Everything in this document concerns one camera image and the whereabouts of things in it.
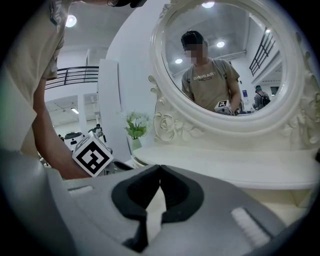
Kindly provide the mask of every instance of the beige t-shirt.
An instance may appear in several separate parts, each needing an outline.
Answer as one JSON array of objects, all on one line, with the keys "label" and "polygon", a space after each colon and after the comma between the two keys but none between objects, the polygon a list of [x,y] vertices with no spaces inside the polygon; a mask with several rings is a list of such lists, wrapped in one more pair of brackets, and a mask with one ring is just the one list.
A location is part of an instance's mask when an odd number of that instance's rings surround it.
[{"label": "beige t-shirt", "polygon": [[[20,91],[32,111],[34,93],[40,79],[57,77],[57,57],[64,43],[65,24],[71,3],[72,0],[46,0],[25,25],[3,64],[5,80],[9,86]],[[25,125],[19,123],[19,120],[17,122],[17,126]],[[38,158],[32,127],[28,129],[21,151]]]},{"label": "beige t-shirt", "polygon": [[[225,72],[215,64],[220,61]],[[199,106],[215,111],[220,101],[230,101],[228,83],[237,80],[240,75],[226,60],[209,59],[208,63],[196,67],[192,65],[182,76],[182,91]]]}]

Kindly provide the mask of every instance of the flower vase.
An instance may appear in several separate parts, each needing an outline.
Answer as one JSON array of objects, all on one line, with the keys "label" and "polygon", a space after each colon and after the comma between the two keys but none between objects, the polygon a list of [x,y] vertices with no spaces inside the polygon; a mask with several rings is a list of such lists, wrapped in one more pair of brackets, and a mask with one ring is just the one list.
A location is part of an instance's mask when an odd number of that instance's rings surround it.
[{"label": "flower vase", "polygon": [[140,140],[138,138],[132,139],[131,147],[132,147],[132,151],[140,149],[142,147]]}]

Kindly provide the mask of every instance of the black railing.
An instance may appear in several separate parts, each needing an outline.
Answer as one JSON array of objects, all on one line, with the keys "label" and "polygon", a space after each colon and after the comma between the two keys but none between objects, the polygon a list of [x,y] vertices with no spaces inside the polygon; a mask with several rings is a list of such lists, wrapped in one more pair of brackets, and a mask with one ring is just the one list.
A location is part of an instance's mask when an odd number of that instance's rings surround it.
[{"label": "black railing", "polygon": [[57,78],[46,82],[45,89],[59,86],[96,83],[98,82],[98,66],[75,66],[61,68],[57,71]]},{"label": "black railing", "polygon": [[265,28],[259,48],[253,58],[253,61],[250,65],[250,70],[252,76],[260,69],[262,63],[265,61],[267,57],[269,57],[269,53],[271,49],[274,47],[275,40],[273,40],[273,35],[271,32],[267,33],[267,28]]}]

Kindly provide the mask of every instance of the gray plastic surface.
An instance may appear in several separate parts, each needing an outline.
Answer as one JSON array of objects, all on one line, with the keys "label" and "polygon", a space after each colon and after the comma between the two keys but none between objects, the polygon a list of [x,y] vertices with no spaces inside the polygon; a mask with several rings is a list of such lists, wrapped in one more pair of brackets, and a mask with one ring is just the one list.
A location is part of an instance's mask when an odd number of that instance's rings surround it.
[{"label": "gray plastic surface", "polygon": [[[139,223],[119,213],[111,192],[120,181],[150,166],[63,181],[58,171],[44,169],[36,159],[14,152],[0,151],[0,155],[0,182],[9,205],[25,227],[58,255],[244,255],[254,248],[230,214],[238,207],[272,237],[285,228],[270,210],[235,186],[171,167],[201,185],[204,202],[187,221],[163,224],[151,244],[137,253],[121,243],[135,235]],[[82,192],[70,193],[77,189]]]}]

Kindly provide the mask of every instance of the table top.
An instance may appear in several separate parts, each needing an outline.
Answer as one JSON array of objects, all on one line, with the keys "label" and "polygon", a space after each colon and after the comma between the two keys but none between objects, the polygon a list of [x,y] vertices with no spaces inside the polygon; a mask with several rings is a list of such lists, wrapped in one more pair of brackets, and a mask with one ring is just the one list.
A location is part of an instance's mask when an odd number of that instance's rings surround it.
[{"label": "table top", "polygon": [[133,156],[148,165],[168,165],[264,190],[312,189],[320,181],[315,150],[245,152],[184,146],[142,147]]}]

